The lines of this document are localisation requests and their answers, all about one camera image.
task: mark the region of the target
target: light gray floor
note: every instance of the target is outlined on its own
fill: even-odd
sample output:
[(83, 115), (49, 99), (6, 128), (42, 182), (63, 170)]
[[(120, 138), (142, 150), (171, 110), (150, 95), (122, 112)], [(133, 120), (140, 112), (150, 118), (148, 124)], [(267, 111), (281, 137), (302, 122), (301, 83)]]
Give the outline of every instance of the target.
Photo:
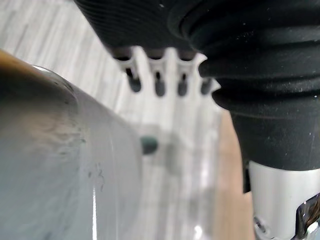
[(213, 239), (220, 109), (200, 95), (197, 71), (187, 96), (177, 97), (176, 55), (166, 53), (168, 91), (154, 93), (145, 55), (135, 49), (142, 91), (126, 77), (70, 0), (0, 0), (0, 48), (58, 73), (159, 140), (143, 159), (143, 203), (132, 240)]

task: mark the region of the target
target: wooden floor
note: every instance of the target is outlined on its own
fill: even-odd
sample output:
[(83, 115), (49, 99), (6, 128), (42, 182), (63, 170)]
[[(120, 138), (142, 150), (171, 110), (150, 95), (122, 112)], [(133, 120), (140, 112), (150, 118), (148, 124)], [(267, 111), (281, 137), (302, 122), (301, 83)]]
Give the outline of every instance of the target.
[(251, 193), (243, 194), (241, 153), (228, 111), (221, 116), (219, 163), (214, 195), (215, 240), (253, 240)]
[(238, 142), (228, 113), (200, 94), (197, 64), (177, 96), (176, 53), (166, 53), (159, 98), (146, 56), (135, 49), (142, 91), (126, 76), (70, 0), (0, 0), (0, 48), (55, 71), (126, 119), (159, 149), (143, 159), (143, 210), (129, 240), (252, 240), (251, 196), (242, 194)]

